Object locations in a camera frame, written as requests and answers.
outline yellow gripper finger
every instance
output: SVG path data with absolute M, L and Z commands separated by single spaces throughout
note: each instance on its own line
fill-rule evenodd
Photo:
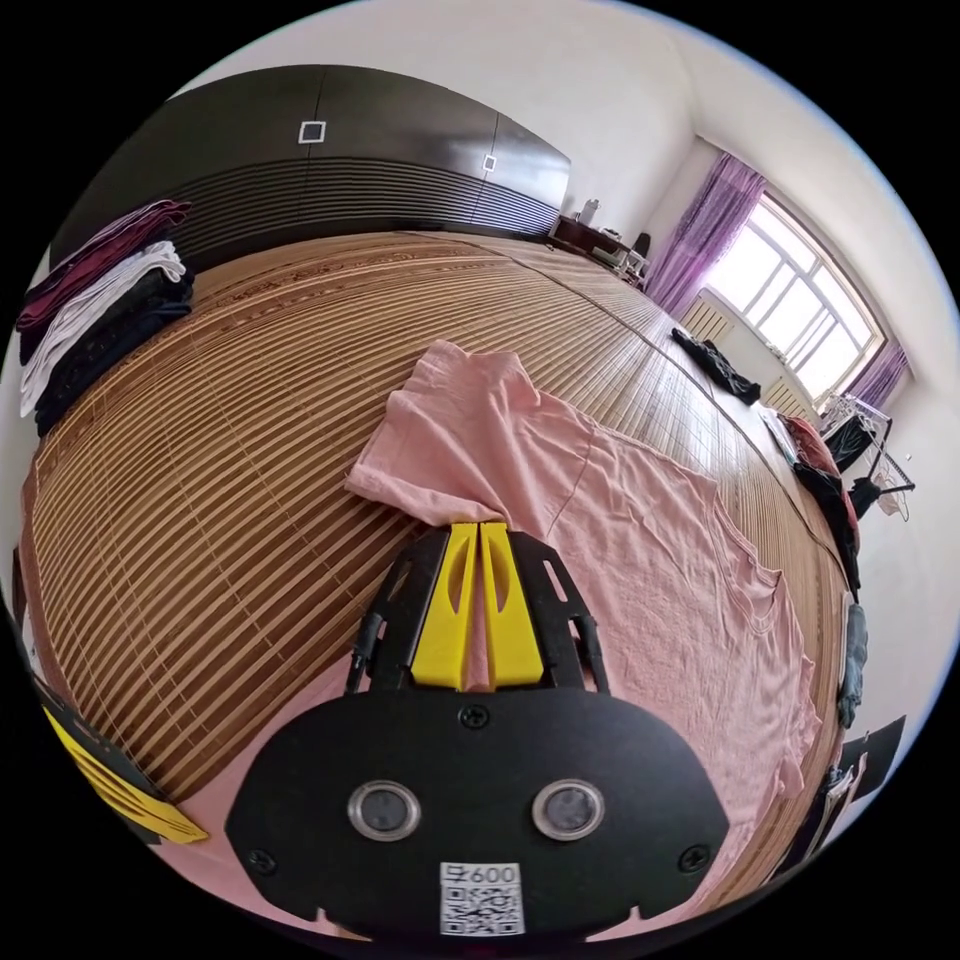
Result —
M 453 524 L 413 658 L 415 683 L 463 689 L 476 558 L 477 525 Z
M 543 660 L 506 524 L 480 524 L 480 549 L 490 685 L 497 690 L 539 683 Z
M 118 777 L 84 750 L 46 707 L 43 712 L 53 725 L 60 742 L 66 747 L 81 773 L 90 781 L 97 795 L 117 813 L 173 843 L 193 843 L 207 838 L 207 834 L 191 823 L 173 804 L 157 800 Z

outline bottle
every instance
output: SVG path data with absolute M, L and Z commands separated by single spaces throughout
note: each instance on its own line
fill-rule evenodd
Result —
M 583 210 L 580 212 L 580 223 L 585 227 L 590 226 L 590 221 L 593 220 L 593 215 L 600 208 L 599 200 L 588 200 L 583 205 Z

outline window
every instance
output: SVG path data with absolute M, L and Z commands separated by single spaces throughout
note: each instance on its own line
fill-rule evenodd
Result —
M 786 358 L 818 403 L 883 345 L 848 278 L 768 195 L 705 285 Z

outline pink t-shirt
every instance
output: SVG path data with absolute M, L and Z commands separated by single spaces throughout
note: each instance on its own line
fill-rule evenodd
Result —
M 813 663 L 780 573 L 757 562 L 717 484 L 540 393 L 513 353 L 434 344 L 346 481 L 428 524 L 505 520 L 553 546 L 598 623 L 611 693 L 669 723 L 699 757 L 730 832 L 696 896 L 601 937 L 687 919 L 736 862 L 772 801 L 800 792 L 820 721 Z M 474 653 L 482 644 L 474 644 Z M 483 682 L 482 654 L 471 682 Z M 273 919 L 223 823 L 257 751 L 284 723 L 338 696 L 346 661 L 288 703 L 181 807 L 211 833 L 160 855 L 211 893 Z

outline wardrobe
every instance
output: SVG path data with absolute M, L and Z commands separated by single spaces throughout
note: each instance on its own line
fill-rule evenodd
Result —
M 166 101 L 111 157 L 51 245 L 56 263 L 128 210 L 194 206 L 194 270 L 321 236 L 465 230 L 545 237 L 570 161 L 492 107 L 413 77 L 286 66 Z

